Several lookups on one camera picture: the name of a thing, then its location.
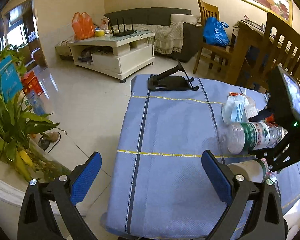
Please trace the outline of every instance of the blue gripper pad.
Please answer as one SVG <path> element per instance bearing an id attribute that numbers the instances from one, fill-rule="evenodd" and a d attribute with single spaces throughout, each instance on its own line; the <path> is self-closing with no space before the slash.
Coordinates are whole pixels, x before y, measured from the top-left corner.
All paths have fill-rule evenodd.
<path id="1" fill-rule="evenodd" d="M 72 184 L 70 201 L 74 206 L 83 201 L 101 168 L 101 163 L 101 154 L 96 152 L 95 156 Z"/>
<path id="2" fill-rule="evenodd" d="M 231 184 L 207 151 L 202 153 L 201 164 L 219 199 L 227 205 L 232 203 Z"/>

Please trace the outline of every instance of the green bottle label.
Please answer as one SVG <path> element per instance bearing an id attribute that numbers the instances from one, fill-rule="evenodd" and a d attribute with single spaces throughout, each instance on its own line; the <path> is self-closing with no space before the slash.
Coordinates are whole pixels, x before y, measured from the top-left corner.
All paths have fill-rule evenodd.
<path id="1" fill-rule="evenodd" d="M 244 130 L 244 147 L 243 150 L 247 151 L 253 149 L 257 144 L 257 131 L 254 125 L 251 123 L 242 123 L 241 124 Z"/>
<path id="2" fill-rule="evenodd" d="M 266 148 L 270 142 L 269 127 L 264 122 L 242 123 L 244 130 L 244 150 Z"/>

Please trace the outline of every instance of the coffee table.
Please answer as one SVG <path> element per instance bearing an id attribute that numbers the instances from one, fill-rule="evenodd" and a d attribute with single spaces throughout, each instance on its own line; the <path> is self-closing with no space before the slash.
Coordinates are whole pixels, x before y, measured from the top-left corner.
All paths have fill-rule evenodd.
<path id="1" fill-rule="evenodd" d="M 154 33 L 140 31 L 123 37 L 108 34 L 102 37 L 72 41 L 69 42 L 69 47 L 76 65 L 118 78 L 121 83 L 124 83 L 131 74 L 153 64 L 154 46 L 146 44 L 149 37 L 154 37 Z M 91 46 L 112 47 L 112 52 L 92 53 L 92 62 L 78 61 L 81 52 Z"/>

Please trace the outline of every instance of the yellow bowl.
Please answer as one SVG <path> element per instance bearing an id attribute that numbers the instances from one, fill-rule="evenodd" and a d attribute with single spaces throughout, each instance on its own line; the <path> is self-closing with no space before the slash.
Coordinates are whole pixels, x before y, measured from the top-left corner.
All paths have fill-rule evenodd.
<path id="1" fill-rule="evenodd" d="M 105 35 L 105 31 L 104 30 L 96 30 L 94 31 L 94 36 L 96 37 L 101 37 Z"/>

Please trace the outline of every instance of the blue shopping bag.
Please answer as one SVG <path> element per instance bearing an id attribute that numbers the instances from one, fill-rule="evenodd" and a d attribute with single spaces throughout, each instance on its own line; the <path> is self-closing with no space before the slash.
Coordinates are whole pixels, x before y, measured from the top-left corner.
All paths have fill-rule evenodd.
<path id="1" fill-rule="evenodd" d="M 229 25 L 219 22 L 215 17 L 209 17 L 203 30 L 206 43 L 226 47 L 230 41 L 223 27 L 228 28 Z"/>

